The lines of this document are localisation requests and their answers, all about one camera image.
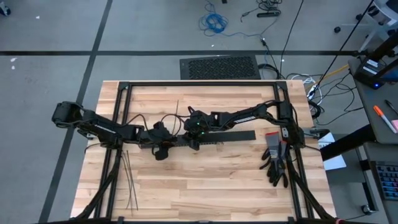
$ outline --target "wooden table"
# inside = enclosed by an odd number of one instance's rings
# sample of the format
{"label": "wooden table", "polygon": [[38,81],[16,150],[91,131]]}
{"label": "wooden table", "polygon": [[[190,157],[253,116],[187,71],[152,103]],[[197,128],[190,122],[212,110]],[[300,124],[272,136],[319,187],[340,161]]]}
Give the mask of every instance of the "wooden table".
{"label": "wooden table", "polygon": [[[112,118],[118,83],[103,83],[96,108],[101,116]],[[299,125],[312,127],[302,82],[289,80],[287,85],[290,100],[298,113]],[[188,115],[188,106],[205,113],[235,112],[272,99],[272,87],[264,86],[137,86],[132,89],[128,119],[141,113],[146,117],[148,126],[152,127],[165,114],[175,113],[177,102],[177,113]],[[123,113],[123,101],[121,105],[120,114]],[[269,111],[276,116],[275,108]],[[143,124],[143,121],[137,118],[132,123]],[[169,116],[164,123],[169,130],[173,130],[174,117]],[[256,132],[254,141],[201,146],[199,151],[175,147],[171,148],[169,158],[164,161],[156,161],[149,149],[141,150],[137,145],[125,144],[123,151],[129,154],[131,160],[139,209],[136,210],[135,202],[132,210],[126,208],[129,186],[121,164],[113,219],[124,216],[126,220],[286,221],[287,217],[294,217],[290,187],[283,188],[281,182],[273,187],[266,170],[259,170],[264,164],[261,161],[266,149],[264,135],[280,128],[258,119],[236,125],[229,131],[253,129]],[[317,147],[316,140],[307,138],[306,142]],[[72,217],[83,210],[97,191],[104,155],[105,149],[99,146],[87,150]],[[305,148],[302,149],[302,157],[309,189],[327,212],[335,216],[320,152]],[[305,217],[303,195],[301,191],[298,194]],[[102,216],[107,198],[108,194],[104,197]]]}

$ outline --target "table leg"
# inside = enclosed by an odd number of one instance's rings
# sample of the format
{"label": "table leg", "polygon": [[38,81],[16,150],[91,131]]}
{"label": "table leg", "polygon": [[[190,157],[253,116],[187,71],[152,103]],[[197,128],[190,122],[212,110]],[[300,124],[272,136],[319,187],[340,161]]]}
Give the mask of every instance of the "table leg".
{"label": "table leg", "polygon": [[321,149],[322,159],[324,161],[338,156],[346,151],[361,146],[363,143],[368,141],[375,141],[372,127],[370,124],[359,128],[353,133],[331,143]]}

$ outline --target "black metal frame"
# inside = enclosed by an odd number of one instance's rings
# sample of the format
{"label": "black metal frame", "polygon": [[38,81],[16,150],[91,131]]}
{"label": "black metal frame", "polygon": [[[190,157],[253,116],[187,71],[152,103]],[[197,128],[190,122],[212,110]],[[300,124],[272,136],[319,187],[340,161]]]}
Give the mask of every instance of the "black metal frame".
{"label": "black metal frame", "polygon": [[[135,86],[270,86],[270,87],[273,87],[275,100],[280,100],[279,89],[281,89],[284,94],[284,100],[287,102],[290,102],[289,92],[287,90],[286,82],[284,82],[284,81],[276,81],[276,82],[262,82],[262,81],[256,81],[256,82],[250,82],[250,81],[242,81],[242,82],[241,81],[236,81],[236,82],[234,82],[234,81],[221,81],[221,82],[217,82],[217,81],[119,82],[118,93],[116,95],[116,101],[115,101],[115,106],[114,106],[114,111],[113,111],[113,121],[118,120],[122,92],[124,90],[127,90],[126,101],[124,104],[123,117],[122,117],[122,124],[126,123],[130,99],[131,99],[131,93],[132,93],[132,89]],[[280,108],[279,107],[277,107],[277,115],[278,115],[278,117],[280,116]],[[114,162],[117,163],[116,166],[117,166],[118,170],[119,170],[119,165],[120,165],[120,161],[121,161],[121,152],[122,152],[122,146],[119,149],[116,149],[116,156],[115,156],[115,160],[114,160]],[[305,185],[307,185],[307,180],[305,178],[305,170],[304,170],[304,165],[303,165],[300,149],[295,149],[295,153],[297,156],[297,165],[298,165],[298,172],[300,174],[300,178],[303,180]],[[100,181],[101,185],[104,183],[105,179],[107,178],[107,173],[109,170],[110,162],[111,162],[111,150],[107,149],[106,155],[104,158],[102,175],[101,175],[101,181]],[[301,213],[301,209],[300,209],[300,201],[299,201],[298,192],[297,192],[297,186],[296,186],[296,183],[294,182],[294,180],[292,179],[292,174],[290,173],[290,171],[289,171],[289,179],[290,179],[290,189],[291,189],[292,198],[293,198],[293,205],[294,205],[294,209],[295,209],[295,216],[296,216],[296,218],[302,218],[302,213]],[[116,175],[116,178],[114,178],[111,183],[111,190],[109,193],[108,205],[106,208],[106,216],[105,216],[105,218],[108,218],[108,219],[111,219],[111,217],[112,217],[113,203],[114,203],[114,198],[116,195],[117,180],[118,180],[118,178]],[[97,204],[97,206],[95,208],[94,218],[99,218],[101,216],[102,201],[103,201],[103,199],[101,199],[99,201],[99,203]],[[307,198],[305,198],[305,204],[306,204],[308,217],[314,218],[312,207],[311,207],[310,203],[307,201]],[[277,223],[286,223],[286,222],[262,222],[262,223],[277,224]]]}

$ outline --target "floor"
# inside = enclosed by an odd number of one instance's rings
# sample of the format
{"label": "floor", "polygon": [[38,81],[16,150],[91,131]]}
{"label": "floor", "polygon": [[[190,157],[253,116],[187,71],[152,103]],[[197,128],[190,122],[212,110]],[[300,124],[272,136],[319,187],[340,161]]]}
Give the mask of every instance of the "floor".
{"label": "floor", "polygon": [[[227,17],[225,33],[258,33],[274,18],[257,18],[255,0],[211,0],[217,13]],[[258,63],[264,62],[264,47],[257,37],[216,35],[206,37],[198,28],[198,18],[206,14],[206,2],[187,0],[13,0],[7,5],[9,17],[0,17],[0,123],[7,127],[0,142],[0,223],[35,223],[39,220],[66,131],[56,128],[50,118],[56,103],[79,101],[95,109],[103,80],[178,80],[179,59],[214,55],[216,50],[257,50]],[[282,50],[300,1],[284,1],[282,14],[264,37],[271,50]],[[339,34],[333,28],[355,22],[367,1],[305,0],[286,50],[338,50],[350,29]],[[368,30],[357,29],[344,50],[358,50]],[[7,51],[24,51],[7,56]],[[130,50],[131,55],[90,55],[90,51]],[[37,51],[47,55],[34,56]],[[320,74],[334,56],[286,55],[282,74]],[[350,56],[340,56],[330,71],[346,65]],[[274,55],[279,66],[280,55]],[[341,72],[327,81],[346,75]],[[264,72],[265,79],[274,79]],[[351,76],[344,82],[354,86]],[[322,88],[327,92],[332,85]],[[319,119],[327,123],[343,113],[351,93],[325,98],[326,110]],[[361,107],[354,90],[354,103]],[[349,113],[329,125],[333,133],[348,134],[365,124],[364,111]],[[50,221],[66,220],[75,195],[86,140],[74,134],[60,185],[49,216]],[[336,211],[341,218],[361,214],[364,200],[361,186],[330,182]],[[385,220],[382,212],[362,217],[363,222]]]}

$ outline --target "white paper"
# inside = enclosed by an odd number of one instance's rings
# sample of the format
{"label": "white paper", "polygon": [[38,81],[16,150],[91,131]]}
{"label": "white paper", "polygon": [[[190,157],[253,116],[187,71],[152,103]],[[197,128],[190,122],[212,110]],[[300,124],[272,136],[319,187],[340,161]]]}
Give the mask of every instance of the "white paper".
{"label": "white paper", "polygon": [[[328,133],[323,138],[318,140],[319,148],[322,151],[322,148],[334,142],[335,139],[331,133]],[[323,166],[325,166],[325,170],[333,170],[340,169],[346,167],[346,162],[343,159],[343,156],[339,155],[334,158],[328,159],[327,161],[323,161]]]}

